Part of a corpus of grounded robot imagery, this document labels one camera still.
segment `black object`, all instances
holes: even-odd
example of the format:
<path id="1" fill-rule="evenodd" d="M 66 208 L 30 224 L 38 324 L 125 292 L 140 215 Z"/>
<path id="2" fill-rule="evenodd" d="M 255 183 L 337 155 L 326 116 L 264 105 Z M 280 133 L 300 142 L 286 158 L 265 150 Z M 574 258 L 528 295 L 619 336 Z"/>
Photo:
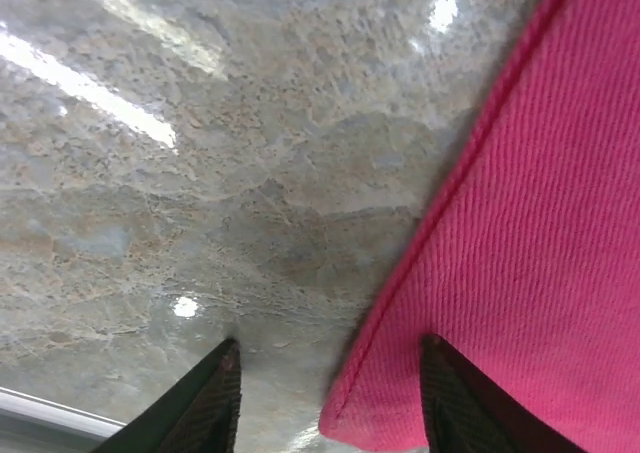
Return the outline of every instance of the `black object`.
<path id="1" fill-rule="evenodd" d="M 430 453 L 585 453 L 435 335 L 423 341 L 420 387 Z"/>
<path id="2" fill-rule="evenodd" d="M 240 383 L 238 344 L 227 339 L 92 453 L 232 453 Z"/>

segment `pink microfiber cloth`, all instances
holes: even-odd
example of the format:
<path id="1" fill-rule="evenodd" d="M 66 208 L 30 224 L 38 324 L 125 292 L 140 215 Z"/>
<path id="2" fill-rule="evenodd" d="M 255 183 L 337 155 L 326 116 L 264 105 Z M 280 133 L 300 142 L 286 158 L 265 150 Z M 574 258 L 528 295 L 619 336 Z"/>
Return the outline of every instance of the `pink microfiber cloth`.
<path id="1" fill-rule="evenodd" d="M 640 451 L 640 0 L 543 0 L 321 432 L 426 445 L 430 333 L 586 451 Z"/>

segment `gray marble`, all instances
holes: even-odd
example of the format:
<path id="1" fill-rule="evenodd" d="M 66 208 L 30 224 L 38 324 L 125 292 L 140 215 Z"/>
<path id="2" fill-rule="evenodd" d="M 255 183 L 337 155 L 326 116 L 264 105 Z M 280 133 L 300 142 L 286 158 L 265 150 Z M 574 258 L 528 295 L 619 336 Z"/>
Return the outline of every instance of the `gray marble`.
<path id="1" fill-rule="evenodd" d="M 0 384 L 121 421 L 229 334 L 318 436 L 536 0 L 0 0 Z"/>

